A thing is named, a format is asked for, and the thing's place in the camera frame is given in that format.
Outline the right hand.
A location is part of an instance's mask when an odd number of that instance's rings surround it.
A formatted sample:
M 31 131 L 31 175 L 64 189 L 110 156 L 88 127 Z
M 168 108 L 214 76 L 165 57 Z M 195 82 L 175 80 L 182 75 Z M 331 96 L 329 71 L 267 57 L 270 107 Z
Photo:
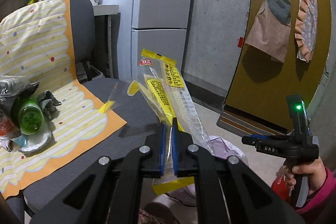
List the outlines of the right hand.
M 294 189 L 295 185 L 297 184 L 297 180 L 295 178 L 299 174 L 305 175 L 309 179 L 308 195 L 311 195 L 319 190 L 326 180 L 326 169 L 320 157 L 315 159 L 315 161 L 296 166 L 290 164 L 288 161 L 284 162 L 284 180 L 286 187 L 289 190 Z

